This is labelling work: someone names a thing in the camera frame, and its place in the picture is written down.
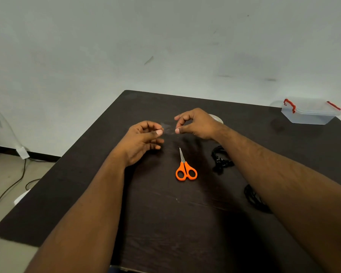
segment hand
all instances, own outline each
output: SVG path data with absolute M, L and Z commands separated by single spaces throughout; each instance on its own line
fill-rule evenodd
M 176 125 L 176 133 L 192 133 L 202 139 L 213 139 L 217 132 L 226 126 L 214 120 L 209 114 L 200 108 L 195 108 L 191 111 L 184 112 L 174 117 L 178 121 Z M 184 126 L 188 120 L 193 120 L 192 123 Z
M 120 154 L 126 160 L 126 166 L 135 164 L 150 149 L 159 150 L 159 144 L 164 140 L 159 136 L 163 134 L 163 128 L 160 124 L 144 121 L 131 126 L 122 140 L 112 151 Z

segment white wall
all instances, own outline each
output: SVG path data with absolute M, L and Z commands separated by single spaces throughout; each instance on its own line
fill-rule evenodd
M 341 0 L 0 0 L 0 111 L 30 151 L 63 155 L 125 89 L 341 106 Z

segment floor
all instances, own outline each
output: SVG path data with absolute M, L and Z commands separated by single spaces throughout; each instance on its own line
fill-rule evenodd
M 53 165 L 27 160 L 24 178 L 0 200 L 0 220 L 13 208 L 14 200 L 25 192 L 25 185 L 43 177 Z M 20 157 L 0 154 L 0 195 L 21 177 L 23 166 L 24 160 Z M 0 239 L 0 272 L 23 272 L 36 250 L 32 246 Z

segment dark brown table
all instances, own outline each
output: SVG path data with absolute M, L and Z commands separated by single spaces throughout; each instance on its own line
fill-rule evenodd
M 292 124 L 280 108 L 124 91 L 0 222 L 0 237 L 40 246 L 128 127 L 152 120 L 164 125 L 165 143 L 126 169 L 112 264 L 149 273 L 322 272 L 274 215 L 250 206 L 235 167 L 211 170 L 215 142 L 174 134 L 173 117 L 195 107 L 341 184 L 337 118 L 325 126 Z M 195 181 L 176 180 L 178 147 L 197 169 Z

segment plastic storage container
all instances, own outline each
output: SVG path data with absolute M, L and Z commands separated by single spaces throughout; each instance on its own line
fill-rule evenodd
M 327 124 L 341 115 L 341 108 L 323 99 L 288 97 L 284 100 L 282 113 L 292 123 Z

